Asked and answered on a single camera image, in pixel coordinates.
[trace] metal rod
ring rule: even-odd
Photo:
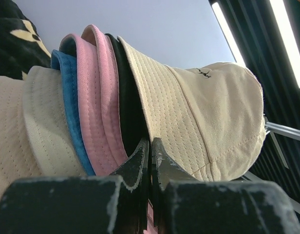
[[[265,124],[265,128],[267,128],[268,131],[272,131],[276,134],[300,141],[300,130],[271,122],[267,122]]]
[[[279,145],[279,143],[277,141],[277,138],[276,138],[275,134],[273,132],[271,132],[270,135],[271,135],[273,143],[275,144],[275,147],[276,147],[276,149],[278,151],[278,154],[279,154],[279,156],[281,158],[281,161],[282,161],[284,167],[286,167],[287,169],[289,169],[289,167],[287,165],[287,162],[285,160],[284,154],[283,154],[283,152],[282,152],[282,150],[280,148],[280,145]]]

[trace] pink bucket hat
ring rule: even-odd
[[[100,76],[101,117],[112,155],[120,166],[126,159],[119,116],[119,84],[116,59],[109,37],[94,25],[84,29],[82,38],[97,47]]]
[[[97,48],[69,34],[62,40],[60,50],[77,58],[78,108],[84,146],[96,175],[108,175],[119,162],[111,153],[101,117]]]

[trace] fluorescent light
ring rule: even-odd
[[[213,8],[213,11],[215,13],[215,16],[218,20],[218,23],[220,25],[220,27],[222,28],[222,31],[226,37],[226,40],[228,42],[228,45],[230,47],[230,50],[234,56],[234,59],[235,61],[240,64],[241,66],[244,66],[245,67],[245,62],[243,60],[243,57],[240,53],[240,50],[236,44],[236,41],[232,35],[232,32],[228,26],[228,23],[224,17],[224,14],[220,8],[220,5],[216,2],[214,4],[212,4],[212,8]]]
[[[293,30],[285,10],[283,0],[269,0],[273,14],[277,20],[277,24],[282,36],[285,49],[290,60],[297,85],[300,88],[300,53],[296,44]]]

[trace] hat brim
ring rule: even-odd
[[[81,36],[97,47],[100,75],[101,117],[111,153],[120,166],[127,160],[119,116],[119,77],[110,39],[95,25],[89,25]]]
[[[216,63],[198,72],[171,68],[118,39],[151,141],[161,138],[168,155],[198,180],[242,176],[265,139],[263,91],[255,76],[235,63]]]
[[[97,48],[81,37],[69,34],[59,49],[76,57],[78,111],[86,153],[97,176],[109,175],[118,164],[102,122]]]
[[[27,134],[43,174],[85,175],[67,127],[60,71],[32,67],[23,86],[22,100]]]
[[[14,180],[41,176],[22,114],[24,81],[0,77],[0,196]]]
[[[78,115],[76,58],[53,50],[51,67],[61,72],[64,109],[75,151],[87,175],[94,176],[95,172],[85,150]]]

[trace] embroidered logo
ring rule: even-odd
[[[199,69],[199,68],[197,68],[197,69],[198,69],[198,71],[199,71],[199,74],[202,74],[202,75],[205,76],[207,79],[212,77],[212,76],[209,75],[209,71],[208,71],[207,73],[205,73],[205,72],[202,72],[201,69]]]

